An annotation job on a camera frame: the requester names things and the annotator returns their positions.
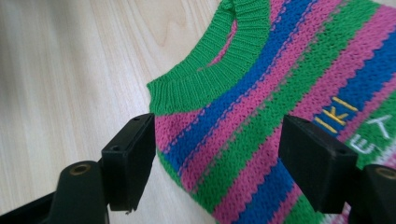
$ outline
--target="blue stripe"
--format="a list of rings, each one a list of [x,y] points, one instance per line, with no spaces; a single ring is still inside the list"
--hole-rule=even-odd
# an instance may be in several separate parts
[[[267,223],[271,220],[279,205],[286,200],[288,192],[292,190],[293,180],[280,159],[271,168],[258,191],[252,195],[246,209],[239,214],[235,223]]]
[[[198,123],[192,124],[191,129],[188,132],[183,130],[183,134],[177,138],[177,143],[172,145],[169,152],[164,155],[175,171],[179,170],[184,160],[202,141],[202,139],[206,135],[210,136],[208,132],[211,127],[216,124],[216,121],[218,119],[225,119],[227,114],[224,114],[222,117],[220,116],[230,106],[230,104],[235,102],[240,95],[244,94],[253,86],[256,80],[261,78],[262,74],[276,56],[277,51],[288,39],[289,34],[295,28],[309,3],[311,3],[311,0],[291,1],[287,4],[288,10],[280,15],[283,20],[277,23],[276,29],[269,34],[268,41],[262,49],[260,57],[255,64],[235,86],[222,94],[220,98],[213,101],[212,104],[205,109],[205,113],[199,116]]]
[[[340,89],[337,95],[339,99],[356,107],[359,111],[364,109],[365,103],[373,98],[375,92],[381,91],[384,82],[389,82],[392,79],[393,73],[396,72],[396,32],[390,34],[389,38],[384,41],[384,46],[381,49],[375,50],[374,54],[374,58],[366,61],[364,67],[357,71],[356,76],[351,78],[346,86]],[[332,101],[332,103],[324,107],[324,109],[331,111],[332,106],[335,108],[336,115],[348,114],[343,121],[352,120],[357,116],[357,112],[335,101]],[[318,118],[322,119],[337,131],[337,133],[332,133],[328,129],[323,128],[334,137],[338,136],[340,131],[345,128],[344,125],[329,118],[323,112],[318,115]]]

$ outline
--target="green stripe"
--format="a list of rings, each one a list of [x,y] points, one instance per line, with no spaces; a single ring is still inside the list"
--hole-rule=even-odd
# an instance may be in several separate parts
[[[365,165],[370,164],[374,160],[376,160],[385,151],[386,147],[392,143],[392,140],[396,134],[395,106],[396,106],[396,91],[394,91],[390,95],[390,97],[387,100],[385,100],[382,103],[382,105],[374,113],[372,113],[370,117],[366,121],[364,121],[359,127],[359,129],[355,132],[355,134],[359,134],[361,136],[358,143],[363,138],[367,140],[367,143],[364,145],[363,148],[367,148],[370,144],[376,145],[375,150],[372,151],[370,154],[363,154],[357,151],[359,153],[359,159],[358,159],[359,168],[363,168]],[[367,123],[367,121],[371,119],[379,119],[386,115],[392,115],[391,119],[384,120],[383,122],[385,130],[388,132],[390,139],[384,137],[384,134],[382,134],[382,132],[380,131],[378,124]],[[349,138],[346,141],[346,145],[352,149],[354,149],[354,147],[351,145],[351,140],[353,139],[354,136],[355,135],[352,135],[351,138]]]
[[[323,214],[314,211],[304,195],[299,197],[293,208],[283,223],[314,224],[319,223],[324,218]]]
[[[340,49],[344,49],[347,46],[347,41],[351,39],[359,29],[361,29],[364,23],[366,23],[368,20],[371,19],[371,17],[375,14],[378,7],[379,4],[373,3],[368,0],[363,0],[363,1],[354,0],[349,2],[345,7],[341,8],[341,12],[337,15],[334,15],[333,22],[326,25],[326,31],[332,32],[331,35],[328,35],[330,39],[326,40],[326,36],[324,36],[323,38],[323,41],[328,43],[327,48],[341,47]],[[334,38],[336,36],[339,36],[340,38],[338,42],[335,42]],[[330,54],[328,54],[327,52],[323,53],[323,57],[327,57],[327,55]],[[289,216],[293,215],[295,218],[310,217],[313,218],[313,220],[315,220],[314,217],[318,215],[314,213],[308,215],[306,213],[306,210],[310,209],[311,206],[309,204],[304,205],[303,203],[301,203],[304,200],[302,198],[304,198],[304,195],[300,196],[297,204],[295,204],[291,209]],[[287,220],[291,221],[293,217],[289,217],[289,216],[287,217]]]
[[[157,148],[157,155],[158,155],[158,159],[160,159],[160,162],[163,165],[163,168],[165,169],[165,171],[171,176],[171,178],[176,182],[176,184],[179,187],[183,188],[181,185],[180,178],[177,175],[176,171],[172,168],[172,165],[165,159],[165,157],[163,156],[161,151],[158,150],[158,148]]]
[[[304,93],[309,92],[310,87],[347,46],[347,41],[374,12],[373,4],[353,1],[335,15],[330,23],[325,24],[325,32],[317,36],[317,43],[310,45],[311,50],[304,55],[298,68],[292,71],[293,76],[289,77],[287,84],[274,92],[274,100],[265,102],[265,109],[251,118],[241,133],[235,133],[235,141],[229,143],[229,148],[222,152],[222,157],[192,197],[209,211],[214,210],[259,144],[273,133],[283,116],[295,107]]]

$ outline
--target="knit fabric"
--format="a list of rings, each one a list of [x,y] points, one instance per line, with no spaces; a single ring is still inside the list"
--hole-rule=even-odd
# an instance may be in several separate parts
[[[308,119],[396,166],[396,9],[369,0],[223,0],[191,54],[148,84],[165,170],[219,223],[343,223],[277,157]]]

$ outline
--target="ribbed knit trim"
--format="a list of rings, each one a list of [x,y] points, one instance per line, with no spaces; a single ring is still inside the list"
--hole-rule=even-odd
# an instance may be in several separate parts
[[[148,84],[150,111],[157,116],[191,111],[230,89],[258,58],[271,28],[269,14],[269,1],[223,0],[189,56]],[[230,47],[221,61],[207,66],[226,44],[235,19],[238,28]]]

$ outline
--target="wooden table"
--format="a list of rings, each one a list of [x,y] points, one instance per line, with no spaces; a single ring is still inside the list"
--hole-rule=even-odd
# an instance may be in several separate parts
[[[396,6],[396,0],[381,1]],[[146,84],[197,43],[219,0],[0,0],[0,214],[54,191],[149,112]],[[214,223],[156,158],[136,212],[112,223]]]

